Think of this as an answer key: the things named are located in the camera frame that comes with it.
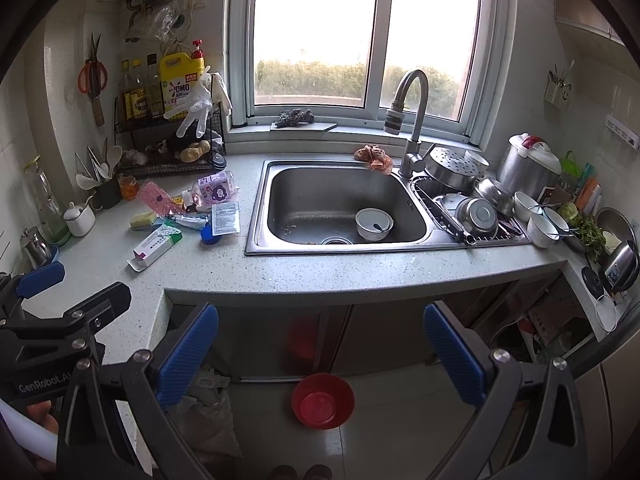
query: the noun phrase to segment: countertop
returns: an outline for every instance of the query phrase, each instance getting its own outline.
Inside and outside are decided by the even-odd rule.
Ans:
[[[84,238],[62,247],[60,261],[66,277],[49,290],[24,301],[40,317],[65,310],[113,282],[129,286],[131,306],[96,339],[107,347],[105,363],[124,361],[140,348],[153,348],[166,331],[172,304],[219,306],[272,304],[311,306],[367,303],[420,298],[503,283],[562,269],[580,300],[598,341],[606,333],[594,317],[594,300],[582,284],[583,256],[557,243],[549,250],[533,245],[469,250],[368,254],[246,256],[244,245],[262,165],[266,159],[300,159],[303,154],[230,155],[227,169],[240,187],[241,234],[227,235],[204,246],[197,231],[183,228],[183,239],[148,269],[133,271],[127,264],[132,250],[147,232],[129,228],[129,219],[148,210],[137,200],[121,202],[96,213],[96,225]],[[344,160],[345,155],[327,155]],[[189,189],[198,174],[154,180],[170,195]],[[130,413],[121,410],[127,431],[135,438]]]

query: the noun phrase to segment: faucet spout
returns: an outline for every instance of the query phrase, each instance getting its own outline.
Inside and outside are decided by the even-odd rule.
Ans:
[[[415,79],[420,83],[420,103],[415,115],[414,130],[411,134],[411,139],[406,142],[404,157],[398,172],[399,176],[407,179],[414,175],[414,171],[420,172],[424,170],[424,160],[418,152],[420,151],[420,131],[422,130],[422,122],[424,121],[424,114],[429,100],[429,80],[422,70],[410,70],[402,76],[396,89],[394,100],[391,102],[391,108],[386,111],[384,128],[388,134],[400,134],[402,119],[404,119],[404,100],[409,91],[409,86]]]

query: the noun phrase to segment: stainless steel sink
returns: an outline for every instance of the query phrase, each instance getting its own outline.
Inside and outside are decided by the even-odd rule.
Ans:
[[[394,227],[381,242],[356,229],[360,209],[389,213]],[[262,169],[245,252],[358,253],[458,247],[441,231],[397,168],[391,175],[360,162],[272,160]]]

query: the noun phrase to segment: sink drain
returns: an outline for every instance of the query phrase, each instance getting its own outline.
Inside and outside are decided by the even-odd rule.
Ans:
[[[322,245],[353,245],[350,240],[347,238],[342,238],[341,236],[332,236],[327,238],[322,242]]]

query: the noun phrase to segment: sink basin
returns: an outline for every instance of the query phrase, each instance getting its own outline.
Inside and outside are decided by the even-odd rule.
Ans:
[[[368,242],[355,216],[374,207],[394,219],[391,232]],[[360,162],[266,162],[246,253],[352,253],[416,249],[436,225],[396,174]]]

